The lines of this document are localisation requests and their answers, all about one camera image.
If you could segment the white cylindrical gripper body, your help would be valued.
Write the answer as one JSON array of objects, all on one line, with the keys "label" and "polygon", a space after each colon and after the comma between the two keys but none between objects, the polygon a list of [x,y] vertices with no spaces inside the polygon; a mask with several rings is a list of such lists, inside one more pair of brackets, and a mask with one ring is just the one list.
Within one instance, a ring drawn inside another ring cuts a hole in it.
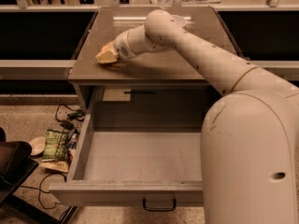
[{"label": "white cylindrical gripper body", "polygon": [[121,60],[130,60],[136,56],[136,54],[130,48],[128,35],[128,31],[123,32],[118,35],[113,42],[114,48]]}]

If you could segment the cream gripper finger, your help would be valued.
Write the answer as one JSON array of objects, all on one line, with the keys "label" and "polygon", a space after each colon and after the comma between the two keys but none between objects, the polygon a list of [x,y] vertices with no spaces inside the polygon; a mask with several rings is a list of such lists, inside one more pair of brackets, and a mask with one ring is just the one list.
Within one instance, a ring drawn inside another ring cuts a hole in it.
[{"label": "cream gripper finger", "polygon": [[99,63],[114,63],[118,60],[119,54],[114,49],[102,49],[95,58]]}]

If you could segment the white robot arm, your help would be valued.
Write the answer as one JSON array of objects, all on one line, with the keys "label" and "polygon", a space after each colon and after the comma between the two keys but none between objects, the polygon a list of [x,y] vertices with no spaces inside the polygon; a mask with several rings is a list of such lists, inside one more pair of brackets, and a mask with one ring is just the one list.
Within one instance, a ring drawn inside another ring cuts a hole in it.
[{"label": "white robot arm", "polygon": [[201,131],[206,224],[298,224],[299,89],[153,10],[102,47],[99,63],[174,49],[221,98]]}]

